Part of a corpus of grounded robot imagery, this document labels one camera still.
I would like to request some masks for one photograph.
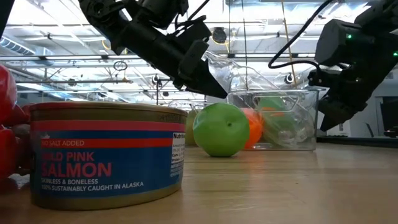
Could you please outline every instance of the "red label stripe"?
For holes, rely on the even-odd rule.
[[[185,131],[184,124],[153,121],[34,121],[33,131]]]
[[[173,139],[42,139],[42,148],[120,149],[172,146]]]

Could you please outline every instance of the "ceiling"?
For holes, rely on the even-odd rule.
[[[190,8],[187,15],[179,18],[183,22],[202,3],[189,1]],[[302,27],[303,23],[312,15],[321,1],[284,1],[282,5],[276,0],[211,0],[197,16],[206,15],[206,24],[210,30],[222,27],[231,36],[227,44],[217,44],[209,40],[209,50],[218,54],[257,54],[256,59],[248,58],[248,66],[256,69],[266,78],[278,76],[280,73],[291,72],[291,67],[270,70],[266,61],[275,54],[285,43],[286,36],[292,37]],[[318,37],[323,26],[330,19],[341,19],[353,22],[355,17],[371,5],[367,1],[336,1],[324,9],[312,22],[306,33],[292,46],[292,53],[313,54]],[[287,21],[285,29],[283,18]],[[173,32],[170,26],[167,32]],[[77,0],[16,0],[7,22],[4,37],[31,49],[33,55],[114,55],[109,50],[109,42],[91,25],[80,11]],[[2,56],[21,56],[20,53],[0,47]],[[117,100],[141,103],[155,103],[154,75],[168,78],[158,70],[150,67],[139,58],[122,60],[128,65],[125,71],[115,71],[113,65],[116,60],[78,60],[73,57],[57,60],[48,64],[41,61],[3,61],[8,66],[19,69],[21,81],[38,80],[47,77],[53,81],[90,81],[97,83],[75,83],[56,85],[25,85],[23,90],[37,90],[44,86],[49,90],[91,90],[91,93],[71,93],[73,98],[87,98],[89,100]],[[297,74],[309,70],[309,65],[295,65]],[[162,85],[161,104],[167,104],[173,99],[203,101],[203,95],[178,91],[171,82]],[[115,90],[112,97],[93,94],[93,90]]]

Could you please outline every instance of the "salmon can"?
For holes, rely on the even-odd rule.
[[[105,102],[39,103],[30,111],[33,204],[117,208],[181,188],[185,111]]]

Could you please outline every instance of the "blue label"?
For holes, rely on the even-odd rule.
[[[34,133],[32,191],[54,197],[112,197],[181,181],[185,133],[48,131]]]

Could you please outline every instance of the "green apple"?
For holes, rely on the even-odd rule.
[[[295,120],[292,113],[287,112],[289,108],[285,107],[281,97],[267,97],[260,99],[257,110],[261,111],[264,121],[263,137],[264,139],[276,146],[283,146],[283,142],[279,139],[281,132],[295,132]]]
[[[195,139],[193,138],[193,122],[197,117],[200,110],[191,110],[188,112],[187,122],[185,123],[185,145],[196,146]]]
[[[244,148],[249,135],[249,121],[243,111],[226,103],[207,106],[193,122],[195,142],[214,157],[233,156]]]

